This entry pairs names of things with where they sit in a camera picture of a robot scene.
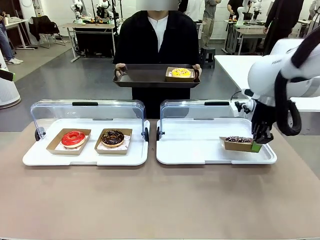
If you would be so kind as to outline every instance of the chocolate frosted donut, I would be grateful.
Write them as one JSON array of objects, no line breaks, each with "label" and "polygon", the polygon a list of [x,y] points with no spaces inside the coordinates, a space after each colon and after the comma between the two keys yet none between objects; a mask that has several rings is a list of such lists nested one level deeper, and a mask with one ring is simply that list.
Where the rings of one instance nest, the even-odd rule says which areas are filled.
[{"label": "chocolate frosted donut", "polygon": [[227,142],[232,143],[251,143],[252,139],[248,137],[240,137],[240,136],[228,136],[225,139]]},{"label": "chocolate frosted donut", "polygon": [[125,140],[125,135],[118,130],[109,130],[105,132],[102,137],[102,143],[109,148],[116,148],[120,146]]}]

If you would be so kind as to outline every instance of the black tray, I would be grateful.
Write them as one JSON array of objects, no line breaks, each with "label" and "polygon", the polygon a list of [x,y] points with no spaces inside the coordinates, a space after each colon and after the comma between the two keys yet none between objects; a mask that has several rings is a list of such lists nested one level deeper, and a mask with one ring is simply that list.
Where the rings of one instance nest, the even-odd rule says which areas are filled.
[{"label": "black tray", "polygon": [[197,77],[193,82],[167,82],[168,67],[193,69],[188,64],[126,64],[121,69],[121,76],[115,76],[113,82],[125,88],[173,88],[192,89],[199,83],[199,71],[195,70]]}]

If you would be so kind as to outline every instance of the red frosted donut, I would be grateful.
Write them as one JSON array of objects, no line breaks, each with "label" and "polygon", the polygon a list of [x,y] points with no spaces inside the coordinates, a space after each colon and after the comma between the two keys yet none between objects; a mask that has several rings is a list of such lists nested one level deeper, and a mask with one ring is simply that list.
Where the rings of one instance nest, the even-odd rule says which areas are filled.
[{"label": "red frosted donut", "polygon": [[86,140],[86,135],[81,131],[71,131],[65,134],[61,143],[64,147],[72,149],[81,146]]}]

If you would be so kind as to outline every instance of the cardboard box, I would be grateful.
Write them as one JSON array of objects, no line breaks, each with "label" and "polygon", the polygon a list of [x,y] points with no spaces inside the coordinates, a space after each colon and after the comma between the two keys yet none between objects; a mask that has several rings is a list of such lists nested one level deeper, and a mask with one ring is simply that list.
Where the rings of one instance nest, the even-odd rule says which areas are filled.
[{"label": "cardboard box", "polygon": [[186,68],[192,72],[191,77],[178,77],[178,76],[169,76],[169,73],[174,69],[179,67],[168,67],[165,73],[165,80],[167,82],[178,82],[178,83],[193,83],[195,81],[196,72],[194,69]]},{"label": "cardboard box", "polygon": [[231,142],[226,141],[226,137],[220,137],[220,140],[224,149],[230,151],[259,153],[262,147],[262,144],[256,144],[253,139],[252,142]]},{"label": "cardboard box", "polygon": [[[85,136],[88,136],[84,143],[81,145],[81,147],[78,150],[56,150],[56,147],[58,146],[58,144],[61,142],[61,139],[63,138],[63,136],[69,132],[72,131],[79,131],[79,132],[83,132],[85,134]],[[46,147],[46,149],[55,155],[73,155],[73,156],[79,156],[81,154],[81,152],[83,151],[83,149],[85,148],[89,138],[90,138],[90,134],[91,134],[91,130],[90,129],[76,129],[76,128],[64,128],[62,129],[57,136],[55,136],[55,138],[49,143],[49,145]]]},{"label": "cardboard box", "polygon": [[128,128],[105,128],[105,129],[102,130],[98,140],[96,141],[94,149],[96,150],[96,152],[98,154],[126,155],[127,152],[128,152],[128,149],[129,149],[129,145],[130,145],[130,140],[131,139],[129,140],[129,145],[128,145],[127,150],[101,150],[101,149],[98,149],[98,145],[101,142],[102,135],[105,134],[107,131],[111,131],[111,130],[118,130],[118,131],[122,132],[124,135],[130,136],[130,137],[132,135],[132,129],[128,129]]}]

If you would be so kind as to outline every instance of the donut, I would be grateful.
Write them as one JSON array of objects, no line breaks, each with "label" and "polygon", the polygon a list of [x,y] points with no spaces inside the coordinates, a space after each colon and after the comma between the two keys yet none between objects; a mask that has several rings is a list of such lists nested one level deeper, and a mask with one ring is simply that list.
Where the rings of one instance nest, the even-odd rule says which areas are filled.
[{"label": "donut", "polygon": [[61,143],[65,148],[74,149],[82,144],[86,140],[86,135],[81,131],[70,131],[67,134],[63,135]]},{"label": "donut", "polygon": [[246,144],[252,143],[251,138],[240,137],[240,136],[228,136],[225,140],[231,143],[246,143]]},{"label": "donut", "polygon": [[189,71],[186,68],[176,68],[172,70],[172,76],[178,77],[178,78],[190,78],[191,71]]},{"label": "donut", "polygon": [[124,143],[125,135],[118,130],[109,130],[102,135],[101,141],[109,148],[116,148]]}]

